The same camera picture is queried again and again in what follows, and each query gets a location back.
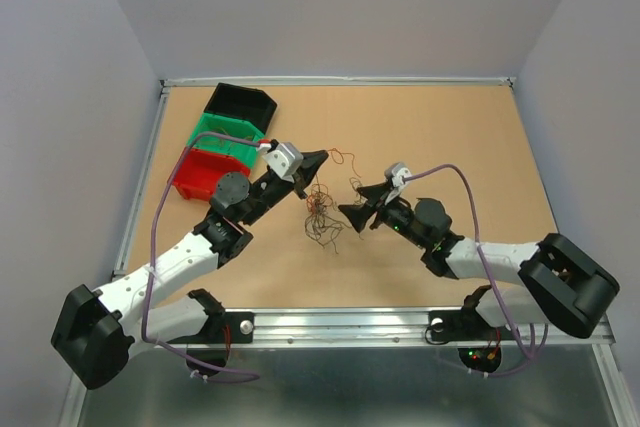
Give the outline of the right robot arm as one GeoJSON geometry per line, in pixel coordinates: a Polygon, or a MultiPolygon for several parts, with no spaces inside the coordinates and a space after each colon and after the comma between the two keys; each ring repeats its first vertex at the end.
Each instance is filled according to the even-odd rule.
{"type": "Polygon", "coordinates": [[[454,233],[436,199],[410,204],[388,183],[357,192],[361,203],[338,207],[357,232],[385,225],[422,249],[435,276],[487,280],[460,313],[461,328],[472,337],[509,324],[548,324],[586,339],[620,292],[605,268],[559,233],[533,243],[480,243],[454,233]]]}

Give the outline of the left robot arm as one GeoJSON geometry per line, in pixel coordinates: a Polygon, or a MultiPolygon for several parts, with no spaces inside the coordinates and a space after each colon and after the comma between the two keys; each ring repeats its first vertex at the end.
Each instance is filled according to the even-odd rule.
{"type": "Polygon", "coordinates": [[[225,266],[251,242],[248,226],[295,193],[305,198],[325,150],[299,152],[289,143],[268,148],[265,173],[250,181],[240,171],[219,177],[210,208],[176,245],[130,274],[98,288],[81,284],[64,300],[51,345],[89,390],[113,380],[137,354],[174,339],[215,339],[224,308],[208,291],[196,289],[166,304],[189,282],[225,266]]]}

